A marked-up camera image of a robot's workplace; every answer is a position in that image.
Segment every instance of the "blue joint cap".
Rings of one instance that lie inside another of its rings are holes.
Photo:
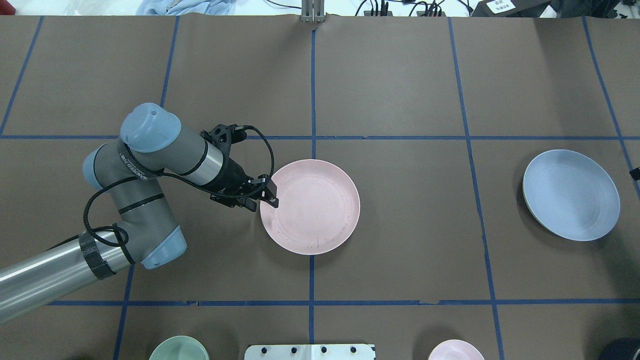
[[[100,182],[98,182],[98,178],[95,177],[95,169],[93,166],[95,164],[96,155],[98,155],[100,149],[105,145],[106,144],[101,145],[98,149],[95,149],[91,154],[89,154],[89,156],[86,157],[86,159],[84,159],[84,163],[82,164],[82,174],[84,175],[84,180],[86,180],[86,182],[96,190],[101,190],[102,185],[100,185]]]
[[[155,269],[184,254],[185,250],[187,241],[178,225],[141,263],[147,270]]]
[[[120,127],[120,138],[138,152],[154,152],[169,146],[180,134],[177,116],[146,102],[127,115]]]

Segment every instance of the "red object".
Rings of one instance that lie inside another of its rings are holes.
[[[15,15],[15,8],[7,0],[0,0],[0,15]]]

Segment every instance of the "blue cloth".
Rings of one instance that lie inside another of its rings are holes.
[[[231,0],[144,0],[136,15],[226,15],[230,9]]]

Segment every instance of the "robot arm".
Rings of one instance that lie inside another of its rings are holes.
[[[253,200],[263,200],[277,208],[270,175],[247,176],[229,157],[230,146],[246,138],[245,129],[255,128],[218,125],[197,134],[158,105],[134,109],[122,124],[120,138],[93,151],[83,164],[85,179],[98,193],[109,192],[122,220],[98,229],[85,222],[88,231],[77,239],[1,270],[0,323],[130,264],[153,269],[182,255],[186,241],[157,182],[159,176],[183,180],[229,207],[255,211]]]

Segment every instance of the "white metal bracket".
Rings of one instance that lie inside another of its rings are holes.
[[[376,360],[376,346],[368,344],[253,345],[244,360]]]
[[[302,22],[324,22],[324,0],[302,0]]]

